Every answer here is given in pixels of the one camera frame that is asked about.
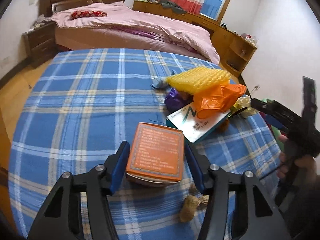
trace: pink bedspread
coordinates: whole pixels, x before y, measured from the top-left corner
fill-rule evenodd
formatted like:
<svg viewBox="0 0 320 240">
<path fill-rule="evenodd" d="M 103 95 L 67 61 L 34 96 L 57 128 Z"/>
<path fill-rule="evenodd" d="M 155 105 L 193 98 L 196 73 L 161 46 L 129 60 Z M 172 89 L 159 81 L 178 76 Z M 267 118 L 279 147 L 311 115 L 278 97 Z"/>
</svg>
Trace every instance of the pink bedspread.
<svg viewBox="0 0 320 240">
<path fill-rule="evenodd" d="M 88 17 L 70 20 L 75 10 L 100 10 L 107 17 Z M 94 3 L 88 6 L 58 12 L 52 16 L 59 28 L 132 28 L 145 33 L 158 34 L 173 44 L 190 46 L 209 61 L 219 64 L 219 55 L 211 44 L 209 33 L 199 27 L 167 17 L 132 11 L 123 2 L 113 4 Z"/>
<path fill-rule="evenodd" d="M 125 48 L 162 51 L 207 60 L 201 54 L 184 47 L 152 38 L 109 28 L 69 28 L 56 27 L 56 43 L 71 50 Z"/>
</svg>

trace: white wall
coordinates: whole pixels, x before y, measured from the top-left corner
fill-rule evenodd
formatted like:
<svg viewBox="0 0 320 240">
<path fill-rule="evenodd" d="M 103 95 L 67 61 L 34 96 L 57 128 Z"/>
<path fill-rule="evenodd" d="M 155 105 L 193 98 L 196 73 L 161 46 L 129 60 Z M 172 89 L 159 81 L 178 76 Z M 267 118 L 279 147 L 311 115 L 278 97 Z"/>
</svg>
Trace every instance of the white wall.
<svg viewBox="0 0 320 240">
<path fill-rule="evenodd" d="M 132 7 L 133 0 L 125 0 Z M 0 78 L 27 57 L 21 34 L 37 19 L 37 3 L 13 0 L 0 19 Z"/>
<path fill-rule="evenodd" d="M 302 76 L 316 80 L 320 106 L 320 24 L 305 0 L 261 0 L 252 25 L 258 49 L 242 73 L 257 98 L 274 99 L 301 114 Z M 320 107 L 316 128 L 320 130 Z M 320 171 L 320 157 L 317 159 Z"/>
<path fill-rule="evenodd" d="M 221 23 L 226 23 L 228 30 L 238 34 L 249 33 L 249 27 L 255 17 L 261 0 L 230 0 Z"/>
</svg>

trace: white box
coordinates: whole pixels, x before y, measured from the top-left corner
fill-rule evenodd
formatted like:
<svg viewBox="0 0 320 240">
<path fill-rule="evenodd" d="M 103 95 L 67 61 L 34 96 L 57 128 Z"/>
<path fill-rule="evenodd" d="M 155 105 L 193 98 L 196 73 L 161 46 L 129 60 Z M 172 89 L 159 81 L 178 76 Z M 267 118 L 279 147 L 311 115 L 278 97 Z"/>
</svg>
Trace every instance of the white box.
<svg viewBox="0 0 320 240">
<path fill-rule="evenodd" d="M 183 132 L 185 138 L 196 143 L 203 140 L 226 120 L 230 110 L 224 113 L 217 113 L 207 119 L 196 117 L 196 108 L 193 102 L 184 108 L 170 114 L 166 118 L 166 125 L 177 128 Z"/>
</svg>

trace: bed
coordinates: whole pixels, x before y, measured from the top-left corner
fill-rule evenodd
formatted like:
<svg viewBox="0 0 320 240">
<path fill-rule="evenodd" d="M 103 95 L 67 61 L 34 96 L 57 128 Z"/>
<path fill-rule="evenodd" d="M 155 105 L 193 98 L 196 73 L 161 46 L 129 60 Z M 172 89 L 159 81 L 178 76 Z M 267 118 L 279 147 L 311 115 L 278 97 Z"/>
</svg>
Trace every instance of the bed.
<svg viewBox="0 0 320 240">
<path fill-rule="evenodd" d="M 70 21 L 70 24 L 60 24 L 61 17 L 57 17 L 67 11 L 64 17 L 69 19 L 70 12 L 76 9 L 97 8 L 107 12 L 108 17 L 104 18 L 112 21 L 74 26 L 73 23 L 79 19 Z M 119 9 L 117 15 L 121 13 L 121 20 L 112 14 L 114 8 Z M 39 0 L 39 14 L 52 17 L 57 22 L 55 37 L 61 48 L 147 49 L 196 57 L 215 64 L 220 60 L 209 33 L 203 28 L 163 16 L 132 11 L 124 5 L 124 0 Z"/>
<path fill-rule="evenodd" d="M 12 142 L 9 193 L 19 233 L 27 236 L 63 172 L 80 174 L 103 163 L 123 140 L 132 143 L 139 122 L 165 123 L 166 91 L 152 90 L 155 78 L 200 65 L 219 68 L 193 57 L 150 50 L 59 53 L 26 101 Z M 279 163 L 280 149 L 260 114 L 234 117 L 227 131 L 213 132 L 196 147 L 211 163 L 239 174 L 251 170 L 261 177 Z M 272 192 L 278 180 L 272 174 L 262 182 Z M 191 184 L 186 162 L 181 183 L 166 188 L 142 187 L 124 178 L 116 194 L 108 197 L 119 239 L 196 239 L 205 208 L 188 223 L 180 223 L 178 217 Z M 234 194 L 229 201 L 230 219 Z M 91 239 L 87 214 L 82 195 L 85 239 Z"/>
</svg>

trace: wooden floor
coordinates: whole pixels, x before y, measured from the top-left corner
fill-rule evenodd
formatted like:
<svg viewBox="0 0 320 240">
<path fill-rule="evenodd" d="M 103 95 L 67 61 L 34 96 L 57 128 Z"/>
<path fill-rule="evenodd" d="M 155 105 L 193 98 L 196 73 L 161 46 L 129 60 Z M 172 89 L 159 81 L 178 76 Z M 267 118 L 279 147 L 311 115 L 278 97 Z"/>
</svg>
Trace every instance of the wooden floor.
<svg viewBox="0 0 320 240">
<path fill-rule="evenodd" d="M 37 68 L 31 66 L 25 67 L 0 90 L 2 118 L 11 142 L 23 106 L 29 97 L 32 88 L 50 62 L 51 60 L 43 63 Z"/>
</svg>

